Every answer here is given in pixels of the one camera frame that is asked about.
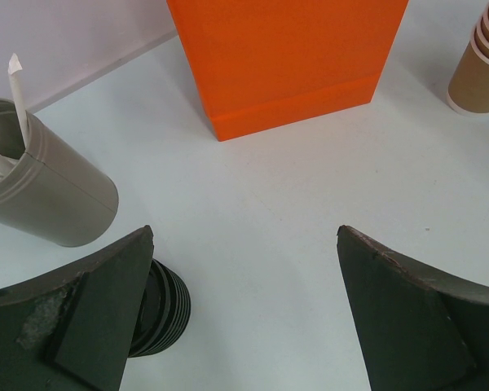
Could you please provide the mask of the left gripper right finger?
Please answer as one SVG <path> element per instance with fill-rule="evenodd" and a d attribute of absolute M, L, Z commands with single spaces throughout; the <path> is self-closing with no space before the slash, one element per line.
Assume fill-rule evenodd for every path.
<path fill-rule="evenodd" d="M 351 226 L 337 255 L 373 390 L 489 390 L 489 287 Z"/>

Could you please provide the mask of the grey cylindrical straw holder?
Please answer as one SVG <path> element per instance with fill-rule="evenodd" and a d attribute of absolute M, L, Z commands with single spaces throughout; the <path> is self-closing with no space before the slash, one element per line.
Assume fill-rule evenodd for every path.
<path fill-rule="evenodd" d="M 99 238 L 112 224 L 114 182 L 35 115 L 24 141 L 15 105 L 0 99 L 0 154 L 13 163 L 0 178 L 0 223 L 64 247 Z"/>

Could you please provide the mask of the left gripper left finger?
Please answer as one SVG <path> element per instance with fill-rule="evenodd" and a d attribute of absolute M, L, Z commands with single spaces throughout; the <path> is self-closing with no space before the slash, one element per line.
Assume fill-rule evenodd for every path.
<path fill-rule="evenodd" d="M 0 390 L 118 390 L 153 255 L 144 226 L 0 289 Z"/>

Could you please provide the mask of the stack of black lids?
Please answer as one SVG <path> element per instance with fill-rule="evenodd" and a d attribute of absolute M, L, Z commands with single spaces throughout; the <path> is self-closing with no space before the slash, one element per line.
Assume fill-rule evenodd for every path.
<path fill-rule="evenodd" d="M 131 358 L 158 354 L 184 333 L 192 301 L 187 285 L 171 269 L 154 259 L 143 292 L 132 337 Z"/>

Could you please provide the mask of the stack of brown paper cups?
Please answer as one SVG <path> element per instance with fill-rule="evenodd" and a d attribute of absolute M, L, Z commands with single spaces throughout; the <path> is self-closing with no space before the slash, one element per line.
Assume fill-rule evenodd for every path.
<path fill-rule="evenodd" d="M 462 115 L 489 114 L 489 3 L 450 80 L 447 103 Z"/>

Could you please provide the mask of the orange paper bag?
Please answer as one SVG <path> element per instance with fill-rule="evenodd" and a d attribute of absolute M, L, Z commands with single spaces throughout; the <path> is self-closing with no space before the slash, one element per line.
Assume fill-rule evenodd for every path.
<path fill-rule="evenodd" d="M 221 141 L 369 103 L 407 3 L 171 1 Z"/>

